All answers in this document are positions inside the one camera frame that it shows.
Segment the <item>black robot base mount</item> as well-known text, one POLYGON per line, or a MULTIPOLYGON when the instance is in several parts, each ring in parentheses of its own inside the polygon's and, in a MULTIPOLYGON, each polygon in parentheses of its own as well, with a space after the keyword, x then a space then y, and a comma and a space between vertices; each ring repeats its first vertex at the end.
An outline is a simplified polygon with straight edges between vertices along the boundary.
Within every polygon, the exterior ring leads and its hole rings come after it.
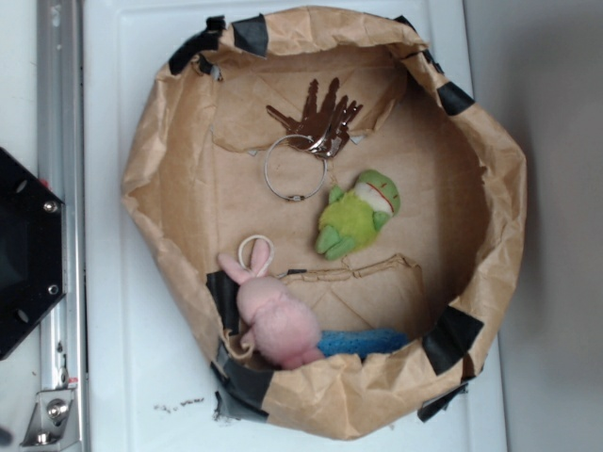
POLYGON ((5 360, 65 294, 64 203, 1 151, 1 358, 5 360))

